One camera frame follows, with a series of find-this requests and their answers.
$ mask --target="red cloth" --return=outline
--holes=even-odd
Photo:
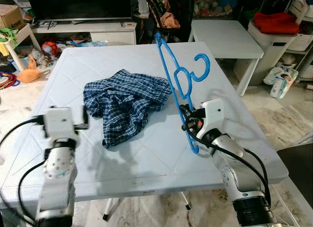
[[[275,13],[271,15],[256,13],[253,21],[262,33],[296,34],[299,32],[299,25],[294,22],[295,16],[289,13]]]

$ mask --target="white folding table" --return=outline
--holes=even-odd
[[[278,183],[288,175],[285,165],[269,145],[251,114],[218,66],[205,43],[170,44],[181,66],[204,72],[205,53],[211,61],[209,76],[194,83],[192,99],[200,102],[219,98],[224,102],[226,117],[222,131],[241,146],[255,152],[265,163],[270,183]],[[165,54],[169,72],[174,65]],[[88,82],[108,78],[120,69],[165,77],[156,45],[127,45],[66,49],[45,89],[32,110],[32,115],[45,114],[50,106],[71,107],[73,119],[82,122],[83,89]],[[187,80],[181,78],[182,87]],[[78,176],[75,180],[76,201],[109,197],[142,196],[190,189],[221,188],[223,180],[208,150],[194,154],[181,130],[181,121],[170,96],[160,112],[149,114],[145,129],[110,150],[102,146],[102,119],[91,118],[88,130],[80,131],[81,144],[76,149]],[[40,126],[24,126],[10,149],[10,157],[0,166],[0,185],[11,205],[17,205],[17,186],[22,175],[44,158],[46,139]],[[247,157],[260,171],[255,159]],[[26,177],[22,198],[28,206],[37,204],[43,185],[43,169]]]
[[[252,59],[237,93],[243,96],[254,70],[263,57],[263,50],[238,21],[193,20],[189,42],[205,42],[214,58]]]

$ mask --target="marble floor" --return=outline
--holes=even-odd
[[[224,60],[220,65],[232,85],[237,87],[238,81],[230,68],[232,63]],[[46,78],[41,78],[30,84],[0,90],[0,137],[29,114],[45,83]],[[278,100],[269,95],[269,90],[268,86],[248,87],[242,100],[273,147],[280,150],[313,131],[313,91],[305,89],[301,83],[295,84],[283,99]],[[0,150],[0,164],[5,156],[6,152]],[[312,217],[304,214],[285,185],[276,184],[270,190],[272,211],[280,223],[284,226],[313,226]],[[109,222],[102,220],[108,200],[79,202],[75,204],[73,226],[239,226],[225,190],[189,191],[185,195],[192,206],[190,211],[185,209],[178,193],[114,199],[114,213]]]

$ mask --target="blue plaid fabric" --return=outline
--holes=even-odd
[[[148,111],[160,111],[170,93],[166,79],[122,69],[111,78],[87,83],[84,104],[92,117],[103,117],[102,144],[109,148],[139,133]]]

